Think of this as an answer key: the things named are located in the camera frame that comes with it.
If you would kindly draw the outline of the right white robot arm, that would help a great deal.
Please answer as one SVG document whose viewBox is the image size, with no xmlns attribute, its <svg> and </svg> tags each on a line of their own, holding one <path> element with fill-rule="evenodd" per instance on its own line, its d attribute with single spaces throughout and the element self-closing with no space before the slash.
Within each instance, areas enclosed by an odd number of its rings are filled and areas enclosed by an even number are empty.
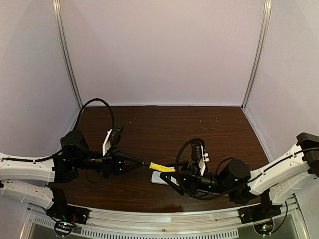
<svg viewBox="0 0 319 239">
<path fill-rule="evenodd" d="M 256 170 L 250 170 L 242 160 L 227 158 L 226 166 L 212 173 L 208 162 L 204 140 L 194 138 L 182 146 L 174 166 L 151 169 L 160 172 L 160 179 L 180 195 L 198 200 L 229 196 L 231 202 L 244 205 L 266 193 L 272 205 L 281 205 L 308 180 L 319 176 L 319 138 L 300 133 L 288 152 Z"/>
</svg>

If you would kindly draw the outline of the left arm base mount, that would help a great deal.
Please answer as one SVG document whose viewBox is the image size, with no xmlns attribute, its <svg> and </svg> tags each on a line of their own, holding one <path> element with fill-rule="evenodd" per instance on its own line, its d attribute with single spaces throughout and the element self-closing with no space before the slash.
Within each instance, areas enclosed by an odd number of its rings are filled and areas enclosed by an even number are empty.
<svg viewBox="0 0 319 239">
<path fill-rule="evenodd" d="M 56 203 L 44 210 L 55 221 L 53 229 L 61 237 L 70 235 L 78 224 L 85 225 L 90 213 L 88 208 Z"/>
</svg>

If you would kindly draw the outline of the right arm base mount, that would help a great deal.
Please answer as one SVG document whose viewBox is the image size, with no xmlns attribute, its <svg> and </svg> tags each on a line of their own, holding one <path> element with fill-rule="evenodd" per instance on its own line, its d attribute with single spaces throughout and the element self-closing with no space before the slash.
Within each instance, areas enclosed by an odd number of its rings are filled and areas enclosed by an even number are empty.
<svg viewBox="0 0 319 239">
<path fill-rule="evenodd" d="M 261 202 L 254 206 L 238 209 L 241 224 L 253 223 L 254 231 L 265 237 L 275 232 L 274 216 L 282 213 L 281 205 Z"/>
</svg>

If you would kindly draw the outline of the yellow handled screwdriver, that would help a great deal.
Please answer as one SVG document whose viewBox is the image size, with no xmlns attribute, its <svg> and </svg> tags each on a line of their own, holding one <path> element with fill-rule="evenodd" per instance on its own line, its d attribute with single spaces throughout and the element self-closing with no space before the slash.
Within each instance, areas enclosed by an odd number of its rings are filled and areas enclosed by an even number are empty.
<svg viewBox="0 0 319 239">
<path fill-rule="evenodd" d="M 174 168 L 166 167 L 153 162 L 143 163 L 143 166 L 146 166 L 148 169 L 155 170 L 158 172 L 175 172 Z"/>
</svg>

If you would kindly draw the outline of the white remote control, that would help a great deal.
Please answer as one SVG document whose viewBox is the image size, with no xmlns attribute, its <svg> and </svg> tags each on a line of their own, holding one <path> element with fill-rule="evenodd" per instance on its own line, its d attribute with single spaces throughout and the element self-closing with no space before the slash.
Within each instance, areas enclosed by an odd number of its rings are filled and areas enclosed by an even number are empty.
<svg viewBox="0 0 319 239">
<path fill-rule="evenodd" d="M 163 179 L 160 178 L 160 174 L 161 173 L 159 171 L 154 171 L 151 176 L 151 182 L 153 184 L 168 185 L 168 183 L 166 183 Z M 177 186 L 179 185 L 178 181 L 174 177 L 171 177 L 171 182 Z"/>
</svg>

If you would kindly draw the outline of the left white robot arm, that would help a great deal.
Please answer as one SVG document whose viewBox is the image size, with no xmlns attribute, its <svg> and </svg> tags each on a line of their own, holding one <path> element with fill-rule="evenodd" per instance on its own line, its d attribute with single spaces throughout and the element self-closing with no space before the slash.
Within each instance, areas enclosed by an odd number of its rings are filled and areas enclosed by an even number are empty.
<svg viewBox="0 0 319 239">
<path fill-rule="evenodd" d="M 104 178 L 122 175 L 146 163 L 117 149 L 120 129 L 107 132 L 102 152 L 91 151 L 84 135 L 72 131 L 61 138 L 61 150 L 52 156 L 32 158 L 0 155 L 0 194 L 36 204 L 45 209 L 67 206 L 64 192 L 57 188 L 40 188 L 29 180 L 69 183 L 79 177 L 79 170 L 94 170 Z"/>
</svg>

